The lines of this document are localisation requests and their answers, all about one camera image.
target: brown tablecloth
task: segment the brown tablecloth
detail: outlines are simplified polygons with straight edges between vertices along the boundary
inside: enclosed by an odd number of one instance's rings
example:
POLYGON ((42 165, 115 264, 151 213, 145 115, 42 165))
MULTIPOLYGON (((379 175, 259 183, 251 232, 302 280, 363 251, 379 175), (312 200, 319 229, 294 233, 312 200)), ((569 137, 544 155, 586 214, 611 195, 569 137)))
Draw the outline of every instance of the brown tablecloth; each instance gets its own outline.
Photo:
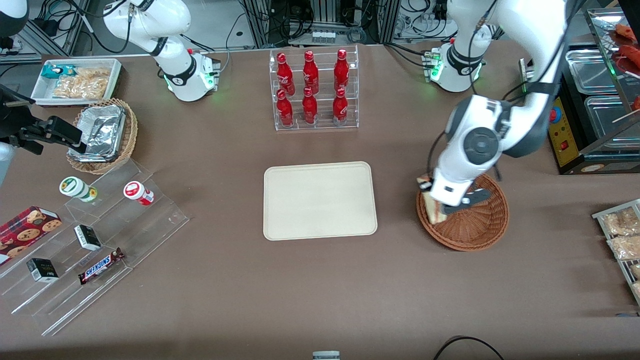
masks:
MULTIPOLYGON (((274 130, 268 51, 233 53, 220 90, 194 103, 167 91, 151 57, 120 58, 119 97, 140 124, 133 158, 193 219, 53 337, 0 306, 9 352, 0 357, 293 360, 335 349, 345 360, 428 359, 465 334, 508 359, 637 358, 640 322, 613 317, 637 308, 590 214, 637 198, 638 176, 559 176, 548 145, 504 156, 505 237, 483 252, 449 250, 416 217, 415 178, 468 93, 426 84, 382 46, 359 50, 360 128, 321 134, 274 130), (375 234, 263 237, 265 169, 360 160, 372 167, 375 234)), ((499 99, 517 84, 520 57, 512 42, 493 44, 478 91, 499 99)), ((77 111, 34 113, 73 120, 77 111)), ((60 207, 65 176, 95 179, 64 153, 19 151, 0 188, 0 222, 30 205, 60 207)), ((491 358, 469 344, 448 351, 491 358)))

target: red bottle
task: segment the red bottle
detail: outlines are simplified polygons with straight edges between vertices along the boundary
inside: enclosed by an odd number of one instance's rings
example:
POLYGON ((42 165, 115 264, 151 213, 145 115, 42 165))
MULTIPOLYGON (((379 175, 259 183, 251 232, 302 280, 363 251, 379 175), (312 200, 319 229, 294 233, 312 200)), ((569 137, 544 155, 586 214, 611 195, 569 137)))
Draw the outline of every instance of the red bottle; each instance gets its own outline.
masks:
POLYGON ((336 126, 343 126, 347 122, 347 99, 344 97, 344 88, 339 88, 335 92, 333 100, 333 123, 336 126))
POLYGON ((313 51, 305 51, 305 67, 302 69, 302 73, 305 76, 305 86, 310 87, 314 95, 317 94, 320 91, 320 80, 313 51))
POLYGON ((282 122, 282 126, 284 127, 292 127, 293 126, 293 108, 291 107, 291 103, 287 99, 287 94, 282 89, 278 89, 276 92, 278 96, 278 102, 276 102, 276 107, 278 108, 278 116, 280 117, 280 121, 282 122))
POLYGON ((302 99, 302 108, 305 111, 305 122, 314 125, 318 121, 318 103, 313 90, 309 86, 305 88, 305 98, 302 99))
POLYGON ((287 63, 287 57, 283 53, 279 53, 276 56, 278 60, 278 82, 280 88, 287 92, 288 96, 293 96, 296 93, 296 87, 293 85, 293 71, 287 63))
POLYGON ((349 63, 347 63, 347 51, 338 50, 338 61, 333 68, 333 87, 336 91, 339 88, 346 88, 349 84, 349 63))

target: white container with green label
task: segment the white container with green label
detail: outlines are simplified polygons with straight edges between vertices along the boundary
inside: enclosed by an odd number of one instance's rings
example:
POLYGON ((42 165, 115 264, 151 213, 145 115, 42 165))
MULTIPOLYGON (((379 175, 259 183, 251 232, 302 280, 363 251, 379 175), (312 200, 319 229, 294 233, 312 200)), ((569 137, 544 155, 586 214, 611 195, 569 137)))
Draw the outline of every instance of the white container with green label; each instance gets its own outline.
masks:
POLYGON ((91 202, 98 196, 98 190, 96 190, 96 188, 87 185, 75 176, 69 176, 62 180, 60 183, 60 192, 84 202, 91 202))

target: red emergency stop button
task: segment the red emergency stop button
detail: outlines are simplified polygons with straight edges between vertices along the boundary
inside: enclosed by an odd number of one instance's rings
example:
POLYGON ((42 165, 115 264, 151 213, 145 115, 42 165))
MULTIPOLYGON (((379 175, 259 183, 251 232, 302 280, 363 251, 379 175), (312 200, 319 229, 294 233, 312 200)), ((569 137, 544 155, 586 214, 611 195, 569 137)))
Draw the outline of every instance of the red emergency stop button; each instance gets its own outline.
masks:
POLYGON ((551 112, 549 113, 549 122, 551 124, 556 124, 560 121, 561 118, 562 110, 560 110, 560 108, 558 108, 557 106, 553 107, 551 109, 551 112))

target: wicker basket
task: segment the wicker basket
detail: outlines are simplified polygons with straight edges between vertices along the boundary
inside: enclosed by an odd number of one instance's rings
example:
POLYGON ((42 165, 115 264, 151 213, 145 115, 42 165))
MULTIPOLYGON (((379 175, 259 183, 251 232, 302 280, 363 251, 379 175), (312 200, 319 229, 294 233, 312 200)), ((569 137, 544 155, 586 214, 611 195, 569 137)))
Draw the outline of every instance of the wicker basket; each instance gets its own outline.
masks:
MULTIPOLYGON (((89 106, 107 106, 107 105, 119 105, 124 108, 127 112, 127 118, 125 120, 125 127, 122 130, 122 141, 120 142, 120 154, 116 158, 116 160, 110 163, 81 163, 79 161, 75 161, 67 155, 67 161, 71 164, 71 166, 82 172, 89 172, 94 175, 102 175, 105 172, 109 171, 111 168, 116 166, 118 163, 125 161, 131 157, 131 153, 133 152, 133 148, 136 146, 136 136, 138 135, 138 121, 136 120, 136 114, 131 111, 129 105, 126 102, 120 99, 109 99, 103 100, 100 102, 96 102, 95 104, 91 104, 89 106)), ((78 121, 80 120, 80 114, 76 116, 76 121, 74 121, 74 125, 78 125, 78 121)))
POLYGON ((491 197, 468 209, 455 212, 447 220, 432 225, 418 192, 416 207, 425 229, 440 243, 460 251, 479 251, 492 246, 504 235, 509 224, 509 206, 498 184, 488 175, 480 175, 474 188, 491 191, 491 197))

